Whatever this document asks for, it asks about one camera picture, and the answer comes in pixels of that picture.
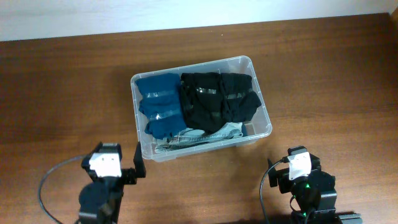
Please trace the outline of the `dark blue jeans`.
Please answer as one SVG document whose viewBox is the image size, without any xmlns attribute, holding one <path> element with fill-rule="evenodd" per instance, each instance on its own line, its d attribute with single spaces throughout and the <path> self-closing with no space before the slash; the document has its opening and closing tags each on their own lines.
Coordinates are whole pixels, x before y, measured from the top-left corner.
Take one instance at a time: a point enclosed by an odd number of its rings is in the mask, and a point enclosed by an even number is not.
<svg viewBox="0 0 398 224">
<path fill-rule="evenodd" d="M 242 131 L 244 137 L 248 136 L 248 131 L 247 131 L 246 125 L 244 123 L 242 124 L 241 131 Z"/>
</svg>

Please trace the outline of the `light blue jeans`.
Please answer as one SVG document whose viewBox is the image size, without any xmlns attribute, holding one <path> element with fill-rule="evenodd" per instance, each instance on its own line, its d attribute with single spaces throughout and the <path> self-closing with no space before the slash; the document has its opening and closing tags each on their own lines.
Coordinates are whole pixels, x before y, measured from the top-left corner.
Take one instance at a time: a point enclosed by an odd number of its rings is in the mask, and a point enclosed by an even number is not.
<svg viewBox="0 0 398 224">
<path fill-rule="evenodd" d="M 201 144 L 242 138 L 244 137 L 241 131 L 242 124 L 243 123 L 226 123 L 221 129 L 212 134 L 201 129 L 187 128 L 172 138 L 153 138 L 152 143 L 155 146 L 155 152 L 161 153 L 193 147 Z"/>
</svg>

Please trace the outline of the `clear plastic storage container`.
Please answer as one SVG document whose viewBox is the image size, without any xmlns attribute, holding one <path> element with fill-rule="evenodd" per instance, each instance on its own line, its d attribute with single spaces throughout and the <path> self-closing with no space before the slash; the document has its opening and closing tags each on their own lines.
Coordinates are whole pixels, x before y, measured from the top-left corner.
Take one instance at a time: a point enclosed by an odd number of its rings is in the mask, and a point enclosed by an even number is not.
<svg viewBox="0 0 398 224">
<path fill-rule="evenodd" d="M 225 141 L 218 141 L 208 144 L 200 144 L 193 147 L 186 147 L 184 149 L 177 149 L 169 152 L 156 152 L 153 137 L 144 132 L 148 123 L 147 118 L 139 111 L 139 102 L 142 100 L 142 95 L 139 92 L 136 80 L 141 78 L 153 77 L 162 75 L 164 73 L 244 73 L 252 77 L 252 89 L 258 95 L 262 106 L 257 109 L 252 120 L 245 122 L 247 136 L 238 139 L 229 139 Z M 197 63 L 193 65 L 186 65 L 182 67 L 168 68 L 164 70 L 156 70 L 151 72 L 137 73 L 131 78 L 131 93 L 132 102 L 134 105 L 134 116 L 137 129 L 137 138 L 141 143 L 142 157 L 144 159 L 153 160 L 156 162 L 163 162 L 178 157 L 189 156 L 192 154 L 199 154 L 203 152 L 214 151 L 226 147 L 243 146 L 255 143 L 260 138 L 269 136 L 272 132 L 272 124 L 269 114 L 267 112 L 266 104 L 262 97 L 262 92 L 257 80 L 257 75 L 254 69 L 252 60 L 245 56 L 240 55 L 237 57 L 224 58 L 221 60 L 214 60 L 209 62 Z"/>
</svg>

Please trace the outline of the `teal taped garment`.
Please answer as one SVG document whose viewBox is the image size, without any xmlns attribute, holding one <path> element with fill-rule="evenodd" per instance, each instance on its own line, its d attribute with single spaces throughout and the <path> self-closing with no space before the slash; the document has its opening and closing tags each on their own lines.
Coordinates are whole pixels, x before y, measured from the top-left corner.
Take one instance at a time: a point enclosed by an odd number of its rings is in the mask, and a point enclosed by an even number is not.
<svg viewBox="0 0 398 224">
<path fill-rule="evenodd" d="M 176 73 L 135 81 L 142 100 L 139 111 L 148 120 L 145 133 L 156 139 L 172 138 L 187 128 L 180 104 L 180 76 Z"/>
</svg>

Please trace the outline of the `small black taped garment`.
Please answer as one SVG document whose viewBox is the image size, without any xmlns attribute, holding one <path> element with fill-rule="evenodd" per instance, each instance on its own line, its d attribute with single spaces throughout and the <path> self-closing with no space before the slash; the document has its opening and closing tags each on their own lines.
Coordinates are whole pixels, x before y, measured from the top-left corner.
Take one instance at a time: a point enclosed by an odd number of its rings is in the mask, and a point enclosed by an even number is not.
<svg viewBox="0 0 398 224">
<path fill-rule="evenodd" d="M 258 107 L 262 105 L 253 90 L 252 76 L 242 73 L 222 73 L 220 85 L 224 96 L 224 119 L 234 123 L 252 120 Z"/>
</svg>

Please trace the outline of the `large black taped garment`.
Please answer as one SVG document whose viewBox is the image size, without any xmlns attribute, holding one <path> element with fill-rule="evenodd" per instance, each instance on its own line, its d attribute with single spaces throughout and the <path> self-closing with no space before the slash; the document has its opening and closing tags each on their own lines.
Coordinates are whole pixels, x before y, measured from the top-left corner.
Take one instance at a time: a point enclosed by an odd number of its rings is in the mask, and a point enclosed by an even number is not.
<svg viewBox="0 0 398 224">
<path fill-rule="evenodd" d="M 226 121 L 222 118 L 224 96 L 219 73 L 183 73 L 180 102 L 186 125 L 215 133 Z"/>
</svg>

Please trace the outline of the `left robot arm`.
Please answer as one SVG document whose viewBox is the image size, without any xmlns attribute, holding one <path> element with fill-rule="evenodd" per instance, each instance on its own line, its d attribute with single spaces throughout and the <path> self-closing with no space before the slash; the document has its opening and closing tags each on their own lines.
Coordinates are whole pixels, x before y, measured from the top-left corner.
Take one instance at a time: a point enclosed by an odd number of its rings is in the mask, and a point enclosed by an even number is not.
<svg viewBox="0 0 398 224">
<path fill-rule="evenodd" d="M 79 194 L 80 209 L 77 223 L 117 224 L 125 185 L 136 185 L 137 179 L 146 177 L 141 144 L 134 153 L 134 167 L 123 169 L 121 145 L 100 142 L 82 162 L 81 168 L 92 183 Z"/>
</svg>

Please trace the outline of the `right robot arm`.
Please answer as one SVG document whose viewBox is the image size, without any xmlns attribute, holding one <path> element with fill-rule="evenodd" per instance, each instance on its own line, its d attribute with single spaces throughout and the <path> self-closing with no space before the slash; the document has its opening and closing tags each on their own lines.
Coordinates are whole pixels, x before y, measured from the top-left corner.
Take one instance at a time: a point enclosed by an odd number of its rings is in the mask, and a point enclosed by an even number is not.
<svg viewBox="0 0 398 224">
<path fill-rule="evenodd" d="M 320 158 L 309 153 L 305 146 L 291 147 L 288 155 L 276 162 L 267 160 L 268 169 L 264 173 L 259 197 L 266 223 L 362 223 L 358 213 L 337 213 L 335 189 L 336 178 L 322 171 Z M 262 196 L 265 179 L 271 187 L 278 187 L 280 193 L 292 194 L 290 201 L 295 201 L 299 209 L 291 207 L 289 216 L 270 221 Z"/>
</svg>

